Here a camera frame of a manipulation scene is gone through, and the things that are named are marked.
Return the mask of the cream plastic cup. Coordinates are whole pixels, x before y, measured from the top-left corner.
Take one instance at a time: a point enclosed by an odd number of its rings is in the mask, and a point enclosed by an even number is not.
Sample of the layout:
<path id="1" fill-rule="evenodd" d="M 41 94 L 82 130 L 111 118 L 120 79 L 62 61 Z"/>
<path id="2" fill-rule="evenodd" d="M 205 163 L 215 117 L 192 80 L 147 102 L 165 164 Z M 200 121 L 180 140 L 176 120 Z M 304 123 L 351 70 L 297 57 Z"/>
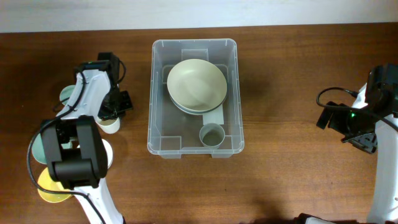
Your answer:
<path id="1" fill-rule="evenodd" d="M 95 121 L 96 124 L 100 127 L 100 129 L 104 131 L 106 134 L 114 134 L 118 132 L 121 127 L 120 118 L 107 119 L 107 120 L 96 118 Z"/>

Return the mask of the green plastic cup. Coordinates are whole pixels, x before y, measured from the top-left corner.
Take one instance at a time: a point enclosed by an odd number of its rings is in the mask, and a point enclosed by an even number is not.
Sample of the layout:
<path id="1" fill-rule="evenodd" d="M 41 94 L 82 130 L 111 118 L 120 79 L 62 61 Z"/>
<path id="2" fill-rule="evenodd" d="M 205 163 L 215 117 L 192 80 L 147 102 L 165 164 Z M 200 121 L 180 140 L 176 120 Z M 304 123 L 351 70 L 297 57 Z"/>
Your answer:
<path id="1" fill-rule="evenodd" d="M 59 99 L 62 105 L 66 105 L 68 103 L 68 99 L 73 93 L 74 89 L 75 85 L 68 85 L 61 91 Z"/>

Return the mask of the grey plastic cup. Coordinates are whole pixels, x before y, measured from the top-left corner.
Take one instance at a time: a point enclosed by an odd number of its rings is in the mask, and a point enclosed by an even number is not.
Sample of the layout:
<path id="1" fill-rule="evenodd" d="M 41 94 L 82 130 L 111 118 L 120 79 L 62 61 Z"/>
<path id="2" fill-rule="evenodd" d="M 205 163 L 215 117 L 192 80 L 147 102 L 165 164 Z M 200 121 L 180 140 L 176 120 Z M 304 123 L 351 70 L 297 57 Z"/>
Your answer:
<path id="1" fill-rule="evenodd" d="M 199 137 L 205 147 L 218 149 L 225 139 L 225 131 L 219 124 L 209 123 L 201 128 Z"/>

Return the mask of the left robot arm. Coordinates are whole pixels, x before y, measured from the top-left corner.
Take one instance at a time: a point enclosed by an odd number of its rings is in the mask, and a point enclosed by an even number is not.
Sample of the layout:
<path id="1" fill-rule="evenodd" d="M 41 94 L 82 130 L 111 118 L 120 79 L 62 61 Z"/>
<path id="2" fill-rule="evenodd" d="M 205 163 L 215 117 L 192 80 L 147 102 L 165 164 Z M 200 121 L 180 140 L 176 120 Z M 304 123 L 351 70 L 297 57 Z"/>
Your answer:
<path id="1" fill-rule="evenodd" d="M 126 67 L 112 52 L 74 69 L 75 88 L 64 108 L 39 130 L 50 178 L 62 189 L 53 194 L 76 197 L 91 223 L 124 223 L 108 186 L 108 155 L 97 121 L 120 118 L 133 108 L 121 91 Z"/>

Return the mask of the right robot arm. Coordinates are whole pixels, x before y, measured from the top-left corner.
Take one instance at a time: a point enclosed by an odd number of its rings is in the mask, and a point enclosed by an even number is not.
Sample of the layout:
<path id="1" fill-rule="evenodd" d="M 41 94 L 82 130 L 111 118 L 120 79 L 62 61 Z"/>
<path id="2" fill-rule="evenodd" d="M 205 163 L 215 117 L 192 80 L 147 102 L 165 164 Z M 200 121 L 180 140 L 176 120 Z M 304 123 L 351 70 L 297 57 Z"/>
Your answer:
<path id="1" fill-rule="evenodd" d="M 397 223 L 397 65 L 375 67 L 352 106 L 332 110 L 328 127 L 342 142 L 377 153 L 376 183 L 368 223 Z"/>

